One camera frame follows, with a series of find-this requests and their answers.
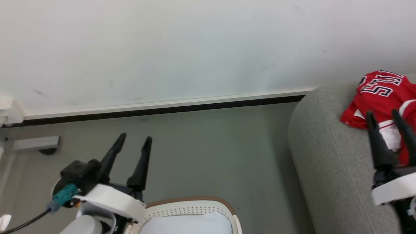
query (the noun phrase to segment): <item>gray floor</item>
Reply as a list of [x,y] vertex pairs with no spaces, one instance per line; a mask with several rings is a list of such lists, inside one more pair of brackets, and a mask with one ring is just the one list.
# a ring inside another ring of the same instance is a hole
[[[59,171],[75,159],[101,159],[120,133],[127,139],[111,181],[131,176],[146,136],[153,137],[145,202],[217,196],[237,212],[245,234],[314,233],[287,147],[296,103],[73,122],[10,129],[14,139],[60,135],[53,156],[10,155],[12,173],[1,200],[11,226],[45,209]],[[18,233],[59,233],[75,214],[62,208]]]

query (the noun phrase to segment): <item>robotic arm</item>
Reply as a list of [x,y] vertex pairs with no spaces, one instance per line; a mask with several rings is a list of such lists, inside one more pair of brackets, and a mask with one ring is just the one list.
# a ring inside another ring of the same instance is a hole
[[[69,164],[60,172],[61,179],[54,186],[53,201],[48,209],[35,219],[2,234],[17,231],[49,212],[53,214],[60,206],[78,208],[75,220],[61,234],[123,234],[129,225],[144,219],[146,205],[142,192],[146,188],[152,138],[147,137],[127,185],[114,184],[109,175],[125,139],[126,134],[121,134],[101,162],[76,160]],[[70,197],[67,196],[68,189],[73,189]]]
[[409,151],[409,166],[395,167],[392,152],[379,133],[374,115],[367,113],[368,134],[373,158],[374,184],[372,197],[376,205],[389,204],[393,207],[403,234],[416,234],[416,137],[397,110],[392,112]]

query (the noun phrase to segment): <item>laundry basket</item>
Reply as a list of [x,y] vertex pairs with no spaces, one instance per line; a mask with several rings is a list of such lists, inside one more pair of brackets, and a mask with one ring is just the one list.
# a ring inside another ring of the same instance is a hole
[[125,234],[139,234],[143,226],[152,218],[203,215],[211,212],[218,212],[227,217],[231,223],[233,234],[243,233],[233,207],[223,199],[218,197],[185,197],[147,204],[145,220],[129,226]]

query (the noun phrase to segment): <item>gray upholstery fabric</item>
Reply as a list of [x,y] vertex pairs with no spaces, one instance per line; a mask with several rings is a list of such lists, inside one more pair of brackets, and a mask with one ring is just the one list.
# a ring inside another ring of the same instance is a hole
[[367,132],[339,121],[358,82],[313,90],[290,121],[290,149],[317,234],[400,233],[393,210],[376,207],[371,198]]

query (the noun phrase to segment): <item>black baseboard strip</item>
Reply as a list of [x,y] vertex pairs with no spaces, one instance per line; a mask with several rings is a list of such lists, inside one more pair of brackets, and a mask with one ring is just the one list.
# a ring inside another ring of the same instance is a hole
[[178,112],[189,112],[189,111],[196,111],[196,110],[213,110],[213,109],[222,109],[222,108],[231,108],[231,107],[247,107],[247,106],[287,103],[287,102],[298,102],[304,96],[305,95],[290,96],[290,97],[274,97],[274,98],[267,98],[267,99],[256,99],[256,100],[236,101],[236,102],[221,102],[221,103],[182,106],[182,107],[168,107],[168,108],[149,109],[149,110],[133,110],[133,111],[111,112],[111,113],[92,114],[92,115],[76,115],[76,116],[67,116],[67,117],[46,118],[46,119],[30,119],[30,120],[25,120],[23,121],[23,123],[19,123],[19,124],[12,124],[9,126],[3,125],[3,128],[45,125],[45,124],[59,124],[59,123],[86,121],[86,120],[95,120],[95,119],[112,119],[112,118],[123,118],[123,117],[143,116],[143,115],[158,115],[158,114],[168,114],[168,113],[178,113]]

